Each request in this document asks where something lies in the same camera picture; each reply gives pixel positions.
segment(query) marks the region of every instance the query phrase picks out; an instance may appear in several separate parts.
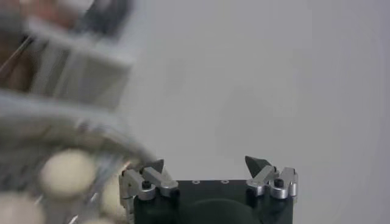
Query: gray background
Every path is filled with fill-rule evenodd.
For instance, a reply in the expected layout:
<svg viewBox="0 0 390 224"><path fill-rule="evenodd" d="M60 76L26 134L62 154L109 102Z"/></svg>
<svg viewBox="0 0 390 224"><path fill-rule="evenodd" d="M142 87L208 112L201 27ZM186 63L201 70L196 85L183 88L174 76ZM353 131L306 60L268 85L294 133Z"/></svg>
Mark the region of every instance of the gray background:
<svg viewBox="0 0 390 224"><path fill-rule="evenodd" d="M248 178L244 155L267 158L300 175L295 223L388 223L389 6L136 1L118 114L176 179Z"/></svg>

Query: white surface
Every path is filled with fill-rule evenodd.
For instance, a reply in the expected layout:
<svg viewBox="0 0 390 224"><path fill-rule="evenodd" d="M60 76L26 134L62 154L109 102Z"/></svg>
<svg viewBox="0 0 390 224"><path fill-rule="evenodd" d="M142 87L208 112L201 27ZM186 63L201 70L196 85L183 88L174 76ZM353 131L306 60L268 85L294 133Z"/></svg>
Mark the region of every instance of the white surface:
<svg viewBox="0 0 390 224"><path fill-rule="evenodd" d="M81 150L67 150L55 154L41 170L43 190L56 198L70 198L85 192L96 176L96 166Z"/></svg>
<svg viewBox="0 0 390 224"><path fill-rule="evenodd" d="M44 224L45 214L32 198L16 192L0 194L1 224Z"/></svg>
<svg viewBox="0 0 390 224"><path fill-rule="evenodd" d="M298 224L390 220L386 0L142 1L118 112L176 179L299 173Z"/></svg>

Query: black screw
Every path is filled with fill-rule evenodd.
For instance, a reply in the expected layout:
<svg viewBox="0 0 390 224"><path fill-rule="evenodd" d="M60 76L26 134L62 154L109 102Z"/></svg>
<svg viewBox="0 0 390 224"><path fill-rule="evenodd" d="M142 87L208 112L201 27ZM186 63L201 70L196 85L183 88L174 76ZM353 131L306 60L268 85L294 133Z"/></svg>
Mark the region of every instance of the black screw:
<svg viewBox="0 0 390 224"><path fill-rule="evenodd" d="M151 184L151 182L150 181L143 181L142 182L142 189L149 189L149 188L151 188L152 187L152 184Z"/></svg>
<svg viewBox="0 0 390 224"><path fill-rule="evenodd" d="M283 187L285 185L285 182L282 179L275 179L274 185L275 187Z"/></svg>

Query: cream ball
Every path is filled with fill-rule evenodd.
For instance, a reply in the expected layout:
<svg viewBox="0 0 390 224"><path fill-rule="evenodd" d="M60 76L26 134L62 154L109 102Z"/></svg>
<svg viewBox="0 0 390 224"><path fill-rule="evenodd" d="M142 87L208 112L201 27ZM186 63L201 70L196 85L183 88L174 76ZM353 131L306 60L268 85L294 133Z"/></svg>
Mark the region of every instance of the cream ball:
<svg viewBox="0 0 390 224"><path fill-rule="evenodd" d="M82 224L115 224L109 219L92 219L88 220L86 222L83 222Z"/></svg>
<svg viewBox="0 0 390 224"><path fill-rule="evenodd" d="M44 210L27 194L8 192L0 194L1 224L44 224Z"/></svg>
<svg viewBox="0 0 390 224"><path fill-rule="evenodd" d="M92 185L96 166L89 154L71 149L52 156L43 166L40 183L45 193L55 198L71 198Z"/></svg>
<svg viewBox="0 0 390 224"><path fill-rule="evenodd" d="M103 188L101 212L116 221L126 221L126 210L121 205L119 197L119 179L117 175L111 178Z"/></svg>

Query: metal wire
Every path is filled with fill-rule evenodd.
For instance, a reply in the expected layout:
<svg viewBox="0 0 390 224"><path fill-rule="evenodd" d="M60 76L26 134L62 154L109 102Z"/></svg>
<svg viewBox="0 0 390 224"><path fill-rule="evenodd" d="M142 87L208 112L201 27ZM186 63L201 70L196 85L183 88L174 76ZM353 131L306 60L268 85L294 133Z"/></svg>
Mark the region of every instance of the metal wire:
<svg viewBox="0 0 390 224"><path fill-rule="evenodd" d="M6 80L8 78L9 74L11 74L16 67L20 56L30 46L32 42L33 38L28 36L12 53L12 55L0 66L0 80Z"/></svg>

